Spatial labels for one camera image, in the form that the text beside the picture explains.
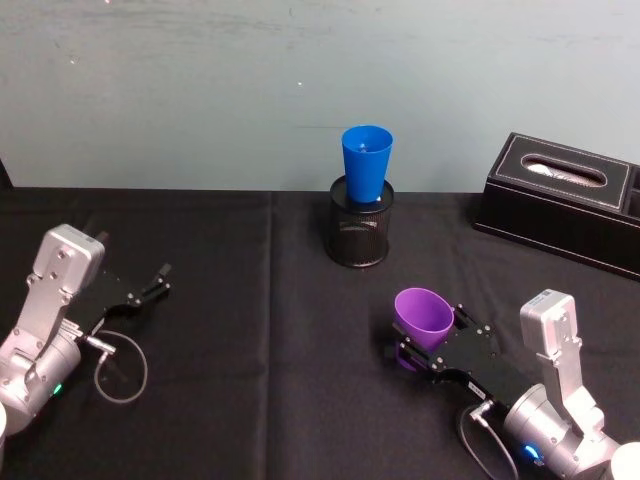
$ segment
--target blue led light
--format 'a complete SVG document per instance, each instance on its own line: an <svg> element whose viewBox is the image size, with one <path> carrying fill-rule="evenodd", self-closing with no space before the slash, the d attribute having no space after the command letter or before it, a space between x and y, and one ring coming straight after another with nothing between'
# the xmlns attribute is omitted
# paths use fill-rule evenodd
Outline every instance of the blue led light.
<svg viewBox="0 0 640 480"><path fill-rule="evenodd" d="M525 445L524 449L534 460L540 460L540 454L531 445Z"/></svg>

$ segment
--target tissue box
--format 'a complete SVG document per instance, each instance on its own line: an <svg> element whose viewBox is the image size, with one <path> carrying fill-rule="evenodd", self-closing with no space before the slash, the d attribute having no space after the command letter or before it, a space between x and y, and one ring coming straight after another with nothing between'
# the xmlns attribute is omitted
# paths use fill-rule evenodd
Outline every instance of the tissue box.
<svg viewBox="0 0 640 480"><path fill-rule="evenodd" d="M639 167L512 133L474 226L640 279Z"/></svg>

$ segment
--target black mesh pen holder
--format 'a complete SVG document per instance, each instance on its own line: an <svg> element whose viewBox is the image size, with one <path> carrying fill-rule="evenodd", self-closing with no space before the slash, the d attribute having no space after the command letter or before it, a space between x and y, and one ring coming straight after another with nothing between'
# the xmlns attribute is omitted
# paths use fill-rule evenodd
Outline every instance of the black mesh pen holder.
<svg viewBox="0 0 640 480"><path fill-rule="evenodd" d="M356 203L347 195L345 177L331 186L331 210L326 248L340 265L354 268L371 267L387 256L387 232L393 204L393 188L384 182L379 200Z"/></svg>

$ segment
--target black tablecloth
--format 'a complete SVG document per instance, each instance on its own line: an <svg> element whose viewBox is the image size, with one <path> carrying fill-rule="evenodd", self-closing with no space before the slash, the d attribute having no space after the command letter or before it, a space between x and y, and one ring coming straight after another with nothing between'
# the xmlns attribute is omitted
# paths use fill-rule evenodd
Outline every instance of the black tablecloth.
<svg viewBox="0 0 640 480"><path fill-rule="evenodd" d="M534 381L519 309L545 288L573 294L583 378L606 431L637 438L640 286L473 230L478 199L397 195L388 258L352 270L323 250L325 193L0 193L4 332L42 235L60 223L108 231L105 266L136 282L173 265L171 295L136 335L150 366L141 399L106 403L92 384L95 358L85 358L64 393L7 440L2 477L482 478L454 428L476 399L384 361L393 298L410 286L490 322ZM494 450L489 463L508 478ZM521 467L523 478L552 478Z"/></svg>

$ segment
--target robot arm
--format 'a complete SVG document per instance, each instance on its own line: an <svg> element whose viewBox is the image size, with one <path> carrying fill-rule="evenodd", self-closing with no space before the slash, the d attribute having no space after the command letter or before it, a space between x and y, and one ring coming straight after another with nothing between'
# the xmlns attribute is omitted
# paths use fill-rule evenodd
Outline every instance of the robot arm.
<svg viewBox="0 0 640 480"><path fill-rule="evenodd" d="M98 239L69 225L44 236L27 277L22 311L0 346L3 433L12 435L29 425L80 362L81 342L101 350L102 360L115 353L113 346L93 336L114 307L135 311L168 291L168 265L153 285L134 292L118 277L99 272L104 253Z"/></svg>
<svg viewBox="0 0 640 480"><path fill-rule="evenodd" d="M602 431L604 413L582 383L575 301L545 290L520 310L524 344L542 363L534 385L507 415L505 429L532 445L561 478L600 478L620 447Z"/></svg>
<svg viewBox="0 0 640 480"><path fill-rule="evenodd" d="M525 346L542 363L547 398L586 440L604 437L604 413L582 384L575 301L571 295L545 290L520 310Z"/></svg>
<svg viewBox="0 0 640 480"><path fill-rule="evenodd" d="M473 391L483 400L480 416L497 408L505 430L559 478L637 478L640 443L621 447L603 432L604 414L582 383L573 297L545 290L520 311L524 344L542 363L544 384L531 385L498 356L489 326L474 323L460 306L454 312L455 327L433 352L394 325L399 358L435 381L456 381Z"/></svg>

